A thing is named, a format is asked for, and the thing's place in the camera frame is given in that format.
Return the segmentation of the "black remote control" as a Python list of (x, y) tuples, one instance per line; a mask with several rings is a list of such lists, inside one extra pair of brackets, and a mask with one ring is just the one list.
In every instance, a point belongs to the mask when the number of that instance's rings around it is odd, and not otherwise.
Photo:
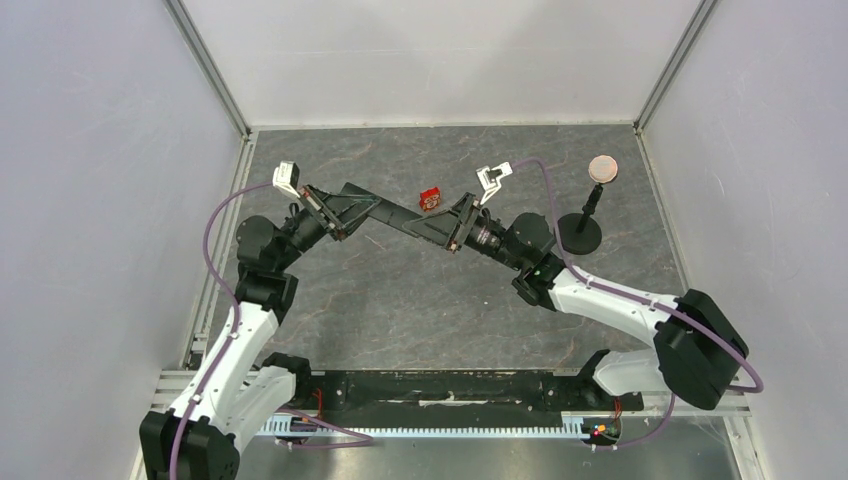
[(412, 237), (419, 237), (419, 234), (411, 230), (408, 224), (422, 219), (422, 216), (389, 200), (380, 199), (368, 211), (368, 217), (401, 233)]

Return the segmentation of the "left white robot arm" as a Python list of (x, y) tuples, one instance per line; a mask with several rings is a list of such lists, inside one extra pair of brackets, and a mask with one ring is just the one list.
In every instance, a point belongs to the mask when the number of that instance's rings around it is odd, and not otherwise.
[(225, 325), (188, 386), (140, 425), (147, 478), (233, 479), (243, 450), (275, 412), (311, 401), (304, 359), (274, 354), (253, 381), (248, 372), (293, 305), (298, 280), (287, 268), (325, 236), (346, 239), (379, 203), (371, 194), (305, 186), (282, 225), (261, 215), (241, 222), (238, 281), (221, 285), (231, 302)]

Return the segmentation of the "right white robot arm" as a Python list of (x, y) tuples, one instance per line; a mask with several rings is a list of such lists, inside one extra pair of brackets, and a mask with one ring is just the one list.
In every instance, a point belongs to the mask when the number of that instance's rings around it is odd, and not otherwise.
[(532, 306), (584, 316), (645, 343), (644, 350), (602, 355), (579, 378), (578, 396), (591, 408), (658, 387), (696, 408), (713, 410), (734, 389), (749, 354), (730, 320), (702, 291), (654, 294), (567, 266), (554, 253), (555, 236), (540, 214), (522, 213), (505, 227), (467, 194), (448, 210), (413, 215), (401, 229), (449, 251), (469, 247), (517, 271), (512, 286)]

